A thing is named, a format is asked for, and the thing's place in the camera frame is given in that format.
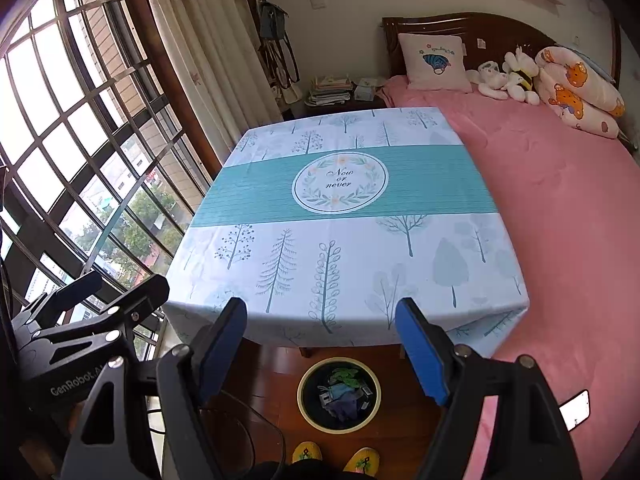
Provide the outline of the dark wooden nightstand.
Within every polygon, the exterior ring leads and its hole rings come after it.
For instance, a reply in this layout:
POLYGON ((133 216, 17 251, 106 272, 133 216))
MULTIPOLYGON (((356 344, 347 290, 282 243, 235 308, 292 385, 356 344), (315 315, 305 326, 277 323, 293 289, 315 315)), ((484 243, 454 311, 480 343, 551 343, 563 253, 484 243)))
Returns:
POLYGON ((386 104, 384 100, 378 96, 376 96, 372 101, 349 100, 344 103, 325 106, 311 106, 309 104, 305 104, 303 118, 347 112, 359 112, 360 110, 379 110, 380 108, 386 108, 386 104))

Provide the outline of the bee plush toy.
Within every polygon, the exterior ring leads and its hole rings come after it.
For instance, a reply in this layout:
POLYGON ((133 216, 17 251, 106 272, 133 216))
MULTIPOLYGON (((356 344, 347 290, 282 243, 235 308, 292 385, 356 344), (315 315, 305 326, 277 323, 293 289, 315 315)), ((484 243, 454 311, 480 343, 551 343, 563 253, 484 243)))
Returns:
POLYGON ((539 75, 539 67, 521 47, 517 47, 514 52, 506 52, 502 69, 508 76, 508 81, 502 88, 511 99, 529 105, 540 104, 540 97, 534 85, 534 79, 539 75))

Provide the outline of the yellow embroidered slipper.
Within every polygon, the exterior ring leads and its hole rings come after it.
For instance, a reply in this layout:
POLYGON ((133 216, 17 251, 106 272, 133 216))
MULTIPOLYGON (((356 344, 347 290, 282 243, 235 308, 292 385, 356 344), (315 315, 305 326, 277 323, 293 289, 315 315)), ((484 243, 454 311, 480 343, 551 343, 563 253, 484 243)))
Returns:
POLYGON ((298 463, 302 460, 322 460, 322 452, 320 446, 312 441, 304 441, 294 448, 292 455, 292 463, 298 463))
POLYGON ((343 471, 375 477, 380 469, 381 457, 374 448, 360 448, 347 462, 343 471))

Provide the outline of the tissue box on nightstand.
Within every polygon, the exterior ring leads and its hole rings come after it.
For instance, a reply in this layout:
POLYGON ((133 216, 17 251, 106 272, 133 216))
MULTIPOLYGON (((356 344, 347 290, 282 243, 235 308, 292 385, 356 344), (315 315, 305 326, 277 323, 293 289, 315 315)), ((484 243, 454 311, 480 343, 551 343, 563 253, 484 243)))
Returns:
POLYGON ((360 78, 354 89, 354 100, 360 102, 372 102, 378 89, 386 83, 384 77, 363 77, 360 78))

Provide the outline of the pink bed blanket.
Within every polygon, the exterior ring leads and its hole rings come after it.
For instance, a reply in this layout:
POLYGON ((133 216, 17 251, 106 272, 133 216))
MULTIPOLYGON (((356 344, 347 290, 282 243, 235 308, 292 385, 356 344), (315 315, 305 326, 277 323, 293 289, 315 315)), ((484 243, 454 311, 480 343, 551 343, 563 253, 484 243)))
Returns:
POLYGON ((533 356, 559 401, 589 393, 572 438, 584 477, 604 477, 639 422, 638 165, 543 105, 414 91, 403 76, 382 95, 390 107, 437 107, 470 152, 530 300, 496 356, 533 356))

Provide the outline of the hanging handbags on rack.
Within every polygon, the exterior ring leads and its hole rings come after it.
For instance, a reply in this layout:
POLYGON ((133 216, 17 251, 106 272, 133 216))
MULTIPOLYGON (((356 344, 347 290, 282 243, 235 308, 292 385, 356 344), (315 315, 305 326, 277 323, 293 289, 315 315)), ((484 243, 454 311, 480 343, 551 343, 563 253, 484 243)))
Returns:
POLYGON ((245 0, 258 40, 258 58, 282 110, 300 101, 302 92, 286 20, 288 12, 269 0, 245 0))

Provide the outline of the tree pattern tablecloth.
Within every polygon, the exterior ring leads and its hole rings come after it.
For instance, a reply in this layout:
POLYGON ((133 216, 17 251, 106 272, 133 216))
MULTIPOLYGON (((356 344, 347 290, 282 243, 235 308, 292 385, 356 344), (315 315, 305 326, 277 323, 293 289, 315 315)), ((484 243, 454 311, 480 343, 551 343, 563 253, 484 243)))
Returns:
POLYGON ((490 356, 529 307, 498 208, 435 107, 247 131, 167 279, 164 310, 183 341, 238 297, 258 344, 397 344, 396 307, 408 297, 452 340, 490 356))

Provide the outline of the round yellow rimmed trash bin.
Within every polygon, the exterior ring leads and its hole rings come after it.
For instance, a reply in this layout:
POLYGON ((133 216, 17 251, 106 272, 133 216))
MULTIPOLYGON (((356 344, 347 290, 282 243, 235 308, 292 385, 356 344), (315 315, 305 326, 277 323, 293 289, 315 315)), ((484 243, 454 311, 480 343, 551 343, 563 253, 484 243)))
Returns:
POLYGON ((366 364, 338 356, 314 363, 306 370, 297 386, 296 401, 299 413, 312 428, 342 436, 372 422, 381 406, 382 388, 366 364), (358 370, 358 389, 329 383, 333 371, 341 367, 358 370))

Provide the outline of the cream window curtain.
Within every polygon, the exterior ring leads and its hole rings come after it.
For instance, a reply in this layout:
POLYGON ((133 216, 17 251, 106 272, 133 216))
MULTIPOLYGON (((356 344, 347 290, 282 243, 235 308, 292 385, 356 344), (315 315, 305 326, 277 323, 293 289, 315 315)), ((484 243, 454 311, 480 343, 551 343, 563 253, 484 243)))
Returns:
POLYGON ((242 135, 280 122, 235 0, 149 0, 171 65, 209 144, 225 162, 242 135))

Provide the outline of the dark wooden headboard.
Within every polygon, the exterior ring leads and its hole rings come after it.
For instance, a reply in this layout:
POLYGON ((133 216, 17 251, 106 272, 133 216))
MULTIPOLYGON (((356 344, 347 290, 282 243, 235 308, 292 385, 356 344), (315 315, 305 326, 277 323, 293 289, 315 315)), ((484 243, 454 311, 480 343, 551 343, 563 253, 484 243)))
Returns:
POLYGON ((521 47, 532 58, 555 41, 529 24, 491 13, 459 12, 425 18, 382 18, 388 64, 392 76, 407 73, 400 34, 459 36, 465 45, 464 66, 477 68, 480 63, 501 62, 503 55, 521 47))

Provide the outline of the left yellow embroidered slipper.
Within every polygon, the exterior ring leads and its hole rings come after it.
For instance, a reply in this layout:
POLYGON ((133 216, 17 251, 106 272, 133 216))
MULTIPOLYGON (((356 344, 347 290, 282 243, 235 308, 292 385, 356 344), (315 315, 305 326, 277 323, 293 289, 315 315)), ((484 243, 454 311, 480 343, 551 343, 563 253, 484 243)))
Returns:
POLYGON ((302 460, 322 460, 322 452, 320 446, 312 441, 304 441, 294 448, 292 455, 292 463, 298 463, 302 460))

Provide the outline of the right yellow embroidered slipper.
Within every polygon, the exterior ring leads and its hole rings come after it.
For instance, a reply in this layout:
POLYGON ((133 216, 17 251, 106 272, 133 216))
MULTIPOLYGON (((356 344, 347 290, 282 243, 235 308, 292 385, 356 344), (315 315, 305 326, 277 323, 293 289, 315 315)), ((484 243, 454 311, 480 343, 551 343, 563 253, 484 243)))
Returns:
POLYGON ((360 448, 347 462, 343 471, 375 477, 380 469, 381 457, 374 448, 360 448))

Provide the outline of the stack of books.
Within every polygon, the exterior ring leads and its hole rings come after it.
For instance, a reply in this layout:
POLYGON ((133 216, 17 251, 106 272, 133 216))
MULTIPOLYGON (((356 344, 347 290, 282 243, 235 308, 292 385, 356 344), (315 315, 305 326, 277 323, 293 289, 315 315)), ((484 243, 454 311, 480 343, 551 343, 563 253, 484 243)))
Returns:
POLYGON ((354 84, 348 77, 314 77, 305 103, 311 107, 344 104, 352 99, 352 92, 354 84))

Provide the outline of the pink square cushion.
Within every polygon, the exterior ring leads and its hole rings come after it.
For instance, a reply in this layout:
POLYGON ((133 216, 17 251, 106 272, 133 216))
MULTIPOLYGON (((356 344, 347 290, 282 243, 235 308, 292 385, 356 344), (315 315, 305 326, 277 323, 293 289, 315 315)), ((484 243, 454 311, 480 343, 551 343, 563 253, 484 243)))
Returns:
POLYGON ((471 93, 459 36, 399 34, 410 90, 471 93))

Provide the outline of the white plush rabbit toy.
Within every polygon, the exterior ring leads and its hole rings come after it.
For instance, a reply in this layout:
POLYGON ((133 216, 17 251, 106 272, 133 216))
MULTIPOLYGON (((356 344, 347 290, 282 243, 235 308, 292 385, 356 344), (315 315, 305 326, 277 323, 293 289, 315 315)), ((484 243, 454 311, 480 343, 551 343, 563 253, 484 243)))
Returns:
POLYGON ((487 61, 480 64, 476 70, 467 70, 465 75, 471 84, 477 86, 478 92, 483 96, 494 100, 510 99, 512 79, 500 70, 496 62, 487 61))

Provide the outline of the white smartphone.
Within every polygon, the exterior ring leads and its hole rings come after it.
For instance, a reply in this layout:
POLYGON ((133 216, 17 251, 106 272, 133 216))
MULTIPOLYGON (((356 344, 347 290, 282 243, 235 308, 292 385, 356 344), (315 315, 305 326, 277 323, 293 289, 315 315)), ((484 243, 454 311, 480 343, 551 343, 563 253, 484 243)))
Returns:
POLYGON ((582 389, 559 406, 564 424, 568 431, 573 431, 590 416, 590 395, 582 389))

